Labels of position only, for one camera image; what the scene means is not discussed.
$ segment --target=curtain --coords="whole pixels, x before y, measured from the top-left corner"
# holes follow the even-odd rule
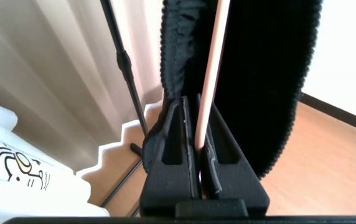
[[[0,223],[18,216],[107,217],[87,203],[88,182],[11,132],[17,123],[14,112],[0,107]]]
[[[112,5],[141,104],[157,102],[161,0]],[[137,116],[99,1],[0,0],[0,106],[15,134],[74,171],[120,141]]]

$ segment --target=cartoon character print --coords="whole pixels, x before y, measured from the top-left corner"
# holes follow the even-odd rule
[[[47,190],[50,176],[39,167],[40,161],[27,158],[23,153],[0,147],[0,179],[40,190]]]

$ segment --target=black cloth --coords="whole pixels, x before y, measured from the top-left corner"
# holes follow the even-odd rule
[[[272,169],[292,130],[316,43],[321,2],[231,0],[214,102],[259,178]],[[216,7],[216,0],[164,0],[165,99],[159,120],[144,140],[145,170],[169,103],[202,91]]]

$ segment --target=baseboard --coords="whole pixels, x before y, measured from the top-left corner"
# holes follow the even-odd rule
[[[302,94],[300,102],[314,109],[317,109],[325,114],[328,114],[333,118],[336,118],[340,121],[343,121],[349,125],[356,127],[356,115],[352,113],[346,112],[345,110],[318,100],[317,98],[314,98],[313,96],[310,96],[306,93]]]

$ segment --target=brown floor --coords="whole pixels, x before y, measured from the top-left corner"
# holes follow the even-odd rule
[[[159,110],[148,111],[149,127]],[[90,203],[100,205],[135,165],[129,144],[142,139],[139,126],[128,128],[124,144],[103,153],[101,169],[83,176],[91,183]],[[106,206],[110,215],[135,210],[145,178],[141,167]],[[356,128],[299,104],[283,155],[261,182],[271,199],[268,215],[356,215]]]

